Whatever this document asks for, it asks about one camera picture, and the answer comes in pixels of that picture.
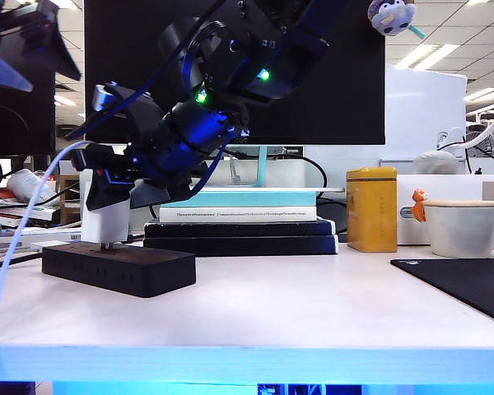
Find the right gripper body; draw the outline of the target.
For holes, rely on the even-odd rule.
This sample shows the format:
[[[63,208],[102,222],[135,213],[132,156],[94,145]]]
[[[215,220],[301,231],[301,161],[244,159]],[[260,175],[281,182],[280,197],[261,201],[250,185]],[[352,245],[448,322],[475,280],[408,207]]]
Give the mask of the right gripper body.
[[[207,109],[195,102],[178,103],[124,153],[138,167],[142,179],[167,188],[208,154],[237,137],[248,122],[244,104]]]

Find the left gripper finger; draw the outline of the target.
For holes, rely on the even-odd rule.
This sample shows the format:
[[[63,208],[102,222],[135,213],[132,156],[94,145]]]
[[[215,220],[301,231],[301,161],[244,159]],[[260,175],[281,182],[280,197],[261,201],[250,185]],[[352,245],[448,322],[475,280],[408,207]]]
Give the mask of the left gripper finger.
[[[0,57],[0,86],[31,92],[32,84]]]
[[[23,56],[39,66],[80,81],[82,74],[68,52],[56,19],[46,18],[23,28]]]

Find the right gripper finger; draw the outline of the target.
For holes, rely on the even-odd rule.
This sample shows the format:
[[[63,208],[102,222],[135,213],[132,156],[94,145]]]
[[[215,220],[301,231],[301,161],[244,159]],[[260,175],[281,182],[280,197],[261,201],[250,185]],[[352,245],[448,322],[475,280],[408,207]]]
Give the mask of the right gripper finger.
[[[190,189],[185,185],[171,185],[168,188],[160,188],[147,180],[139,180],[130,191],[130,208],[153,206],[166,202],[184,201],[190,198]]]
[[[90,143],[72,151],[72,164],[79,172],[92,170],[91,186],[86,197],[89,211],[98,210],[130,199],[133,177],[128,159],[115,154],[111,146]]]

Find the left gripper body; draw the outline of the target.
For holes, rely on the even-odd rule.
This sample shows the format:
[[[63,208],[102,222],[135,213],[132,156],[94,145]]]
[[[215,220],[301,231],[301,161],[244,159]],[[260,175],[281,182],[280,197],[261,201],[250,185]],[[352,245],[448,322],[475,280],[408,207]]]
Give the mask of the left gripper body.
[[[2,37],[19,32],[25,40],[44,37],[50,32],[50,1],[24,2],[9,11],[0,1],[0,44]]]

